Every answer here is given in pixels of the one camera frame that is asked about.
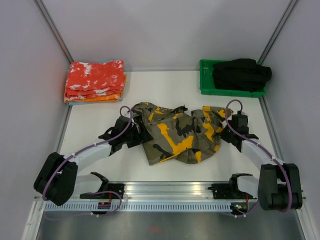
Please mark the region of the camouflage yellow green trousers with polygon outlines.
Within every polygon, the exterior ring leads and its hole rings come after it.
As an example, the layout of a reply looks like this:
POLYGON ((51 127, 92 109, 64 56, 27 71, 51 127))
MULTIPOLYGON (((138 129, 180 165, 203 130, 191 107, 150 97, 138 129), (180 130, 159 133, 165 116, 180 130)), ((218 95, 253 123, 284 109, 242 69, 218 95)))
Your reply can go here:
POLYGON ((172 159, 198 164, 211 158, 221 146, 223 123, 233 111, 203 106, 188 114, 185 106, 171 109, 150 102, 132 107, 135 122, 142 122, 151 140, 142 144, 149 165, 172 159))

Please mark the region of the black trousers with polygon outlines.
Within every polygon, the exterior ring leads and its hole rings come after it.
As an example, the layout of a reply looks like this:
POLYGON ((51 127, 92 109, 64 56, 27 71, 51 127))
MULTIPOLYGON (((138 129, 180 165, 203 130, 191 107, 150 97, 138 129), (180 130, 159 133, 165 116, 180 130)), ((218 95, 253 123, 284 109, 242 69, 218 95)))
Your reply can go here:
POLYGON ((272 69, 254 59, 239 58, 212 65, 214 85, 220 90, 259 92, 272 78, 272 69))

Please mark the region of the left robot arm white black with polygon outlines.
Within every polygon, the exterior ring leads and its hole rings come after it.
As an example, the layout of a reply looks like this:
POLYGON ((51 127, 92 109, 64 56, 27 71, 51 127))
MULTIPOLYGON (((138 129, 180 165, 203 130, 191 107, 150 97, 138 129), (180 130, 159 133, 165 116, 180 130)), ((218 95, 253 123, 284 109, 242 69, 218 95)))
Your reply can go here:
POLYGON ((94 143, 69 156, 58 152, 49 154, 34 181, 33 189, 56 206, 65 204, 73 196, 103 199, 113 193, 109 180, 96 171, 87 175, 79 175, 79 172, 111 156, 123 145, 132 148, 151 140, 153 137, 140 117, 131 119, 121 116, 94 143))

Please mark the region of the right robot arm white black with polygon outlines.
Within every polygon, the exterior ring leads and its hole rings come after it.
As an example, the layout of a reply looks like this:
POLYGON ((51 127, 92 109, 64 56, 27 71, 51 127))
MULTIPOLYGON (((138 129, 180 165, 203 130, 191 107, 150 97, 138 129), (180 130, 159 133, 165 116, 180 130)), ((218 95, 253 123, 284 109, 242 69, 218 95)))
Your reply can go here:
POLYGON ((249 173, 233 174, 229 179, 228 193, 233 198, 249 194, 265 211, 301 209, 303 196, 298 166, 273 156, 255 134, 249 133, 248 122, 248 116, 238 111, 227 121, 220 136, 260 169, 259 177, 249 173))

